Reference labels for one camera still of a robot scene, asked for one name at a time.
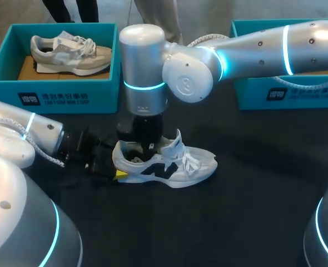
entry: teal shoe box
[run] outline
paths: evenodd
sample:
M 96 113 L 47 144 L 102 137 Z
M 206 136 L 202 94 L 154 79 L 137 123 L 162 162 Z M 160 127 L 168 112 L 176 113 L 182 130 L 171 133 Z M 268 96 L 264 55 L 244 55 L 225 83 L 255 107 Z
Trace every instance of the teal shoe box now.
M 62 31 L 112 48 L 108 79 L 17 81 L 34 35 L 54 38 Z M 35 113 L 115 113 L 121 55 L 115 24 L 55 23 L 11 25 L 0 47 L 0 101 Z
M 297 24 L 318 19 L 267 19 L 234 20 L 230 37 L 252 32 Z M 328 82 L 328 75 L 280 76 L 298 85 L 318 85 Z M 247 78 L 234 81 L 241 110 L 270 110 L 287 108 L 328 108 L 328 88 L 321 90 L 298 90 L 286 87 L 272 78 Z

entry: shoelace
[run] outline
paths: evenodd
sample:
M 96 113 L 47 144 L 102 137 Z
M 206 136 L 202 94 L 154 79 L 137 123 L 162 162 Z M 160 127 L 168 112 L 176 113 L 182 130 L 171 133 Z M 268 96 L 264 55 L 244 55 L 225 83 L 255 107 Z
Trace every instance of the shoelace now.
M 183 144 L 183 155 L 182 155 L 182 163 L 184 165 L 184 170 L 187 174 L 192 175 L 195 171 L 197 171 L 201 167 L 201 162 L 194 157 L 191 156 L 190 151 Z
M 81 51 L 78 58 L 82 57 L 83 55 L 86 56 L 94 56 L 96 53 L 96 44 L 90 38 L 85 39 L 81 36 L 74 36 L 74 41 L 77 42 L 78 45 L 81 45 L 79 48 L 71 49 L 71 51 Z

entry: cable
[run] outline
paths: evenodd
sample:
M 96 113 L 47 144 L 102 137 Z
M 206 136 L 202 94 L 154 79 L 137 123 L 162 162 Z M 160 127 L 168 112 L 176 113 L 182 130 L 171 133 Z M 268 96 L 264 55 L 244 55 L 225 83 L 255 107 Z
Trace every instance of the cable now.
M 225 36 L 225 35 L 222 35 L 222 34 L 208 34 L 208 35 L 205 35 L 205 36 L 202 36 L 194 41 L 192 41 L 188 47 L 193 47 L 193 46 L 197 46 L 199 43 L 202 43 L 204 41 L 207 41 L 207 40 L 211 40 L 211 39 L 229 39 L 228 36 Z
M 285 86 L 288 86 L 288 87 L 291 87 L 294 89 L 320 90 L 320 89 L 328 87 L 328 82 L 324 82 L 319 85 L 297 85 L 292 82 L 284 81 L 283 79 L 281 79 L 279 77 L 272 77 L 272 79 L 274 79 L 275 81 L 277 81 Z
M 28 131 L 17 121 L 11 119 L 11 118 L 0 118 L 0 123 L 5 124 L 7 126 L 10 126 L 12 128 L 18 129 L 21 133 L 23 133 L 26 136 L 26 140 L 34 147 L 34 150 L 40 154 L 42 157 L 44 157 L 46 160 L 49 160 L 50 162 L 59 165 L 60 167 L 64 167 L 64 162 L 55 159 L 53 157 L 50 157 L 49 155 L 45 154 L 34 142 L 31 135 L 28 133 Z
M 205 35 L 205 36 L 202 36 L 194 41 L 192 41 L 188 47 L 193 47 L 193 46 L 197 46 L 199 43 L 202 43 L 204 41 L 207 41 L 207 40 L 210 40 L 210 39 L 218 39 L 218 38 L 223 38 L 223 39 L 229 39 L 229 37 L 225 36 L 225 35 L 222 35 L 222 34 L 208 34 L 208 35 Z M 283 84 L 284 86 L 288 86 L 288 87 L 291 87 L 291 88 L 294 88 L 294 89 L 304 89 L 304 90 L 320 90 L 320 89 L 323 89 L 323 88 L 326 88 L 328 87 L 328 82 L 324 82 L 324 83 L 321 83 L 319 85 L 298 85 L 296 83 L 292 83 L 292 82 L 288 82 L 288 81 L 285 81 L 283 80 L 282 78 L 279 78 L 279 77 L 272 77 L 273 80 L 275 80 L 276 82 L 278 83 L 281 83 Z

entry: black pants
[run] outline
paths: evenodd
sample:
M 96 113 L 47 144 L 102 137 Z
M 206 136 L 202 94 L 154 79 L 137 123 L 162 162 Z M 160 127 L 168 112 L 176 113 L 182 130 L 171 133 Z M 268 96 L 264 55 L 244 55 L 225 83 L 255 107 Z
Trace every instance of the black pants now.
M 43 0 L 43 3 L 56 22 L 71 22 L 71 17 L 64 4 L 64 0 Z M 76 3 L 82 22 L 98 22 L 96 0 L 76 0 Z

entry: shoe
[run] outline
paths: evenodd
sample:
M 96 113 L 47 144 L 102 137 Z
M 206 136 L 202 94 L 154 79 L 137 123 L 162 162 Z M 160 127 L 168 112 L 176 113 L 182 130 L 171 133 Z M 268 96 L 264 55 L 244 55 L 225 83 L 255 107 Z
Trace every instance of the shoe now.
M 91 39 L 62 32 L 53 39 L 33 36 L 31 53 L 38 73 L 72 72 L 78 76 L 93 75 L 111 63 L 112 50 L 96 46 Z
M 186 147 L 177 130 L 175 140 L 162 137 L 148 161 L 141 160 L 142 147 L 136 142 L 119 141 L 112 153 L 116 169 L 126 172 L 118 182 L 159 181 L 172 188 L 197 184 L 210 177 L 217 168 L 215 155 L 203 149 Z

